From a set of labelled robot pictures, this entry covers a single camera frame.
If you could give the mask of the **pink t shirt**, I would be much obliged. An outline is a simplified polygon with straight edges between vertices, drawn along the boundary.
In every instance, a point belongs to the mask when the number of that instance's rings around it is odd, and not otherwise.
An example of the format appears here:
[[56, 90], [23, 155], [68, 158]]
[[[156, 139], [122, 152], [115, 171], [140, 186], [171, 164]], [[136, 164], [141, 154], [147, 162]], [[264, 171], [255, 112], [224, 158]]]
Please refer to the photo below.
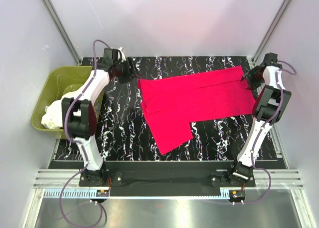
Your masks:
[[241, 66], [175, 76], [138, 80], [143, 116], [164, 155], [192, 139], [192, 122], [252, 114], [255, 98], [240, 81]]

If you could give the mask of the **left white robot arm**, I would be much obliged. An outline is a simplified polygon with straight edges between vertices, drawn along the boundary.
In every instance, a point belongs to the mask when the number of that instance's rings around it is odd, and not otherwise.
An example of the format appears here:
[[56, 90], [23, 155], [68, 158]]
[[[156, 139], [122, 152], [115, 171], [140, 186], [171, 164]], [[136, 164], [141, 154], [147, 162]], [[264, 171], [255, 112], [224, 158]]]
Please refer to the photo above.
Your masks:
[[97, 118], [94, 104], [113, 78], [116, 77], [120, 83], [125, 83], [137, 76], [138, 71], [131, 57], [126, 57], [120, 49], [105, 48], [102, 63], [94, 62], [80, 92], [61, 100], [64, 134], [81, 152], [84, 161], [81, 174], [90, 177], [97, 186], [107, 182], [108, 174], [95, 139]]

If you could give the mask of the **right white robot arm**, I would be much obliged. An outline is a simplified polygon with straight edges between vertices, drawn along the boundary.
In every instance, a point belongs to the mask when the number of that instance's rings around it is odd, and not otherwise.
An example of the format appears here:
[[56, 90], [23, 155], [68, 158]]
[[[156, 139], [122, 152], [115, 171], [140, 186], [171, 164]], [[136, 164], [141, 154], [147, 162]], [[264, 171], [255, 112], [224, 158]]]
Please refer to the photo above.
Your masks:
[[278, 55], [267, 53], [260, 65], [242, 77], [250, 90], [255, 90], [261, 85], [264, 87], [252, 109], [253, 123], [246, 143], [226, 174], [226, 180], [231, 186], [240, 186], [252, 179], [264, 138], [273, 125], [279, 122], [287, 107], [292, 93], [283, 85], [284, 71], [278, 61]]

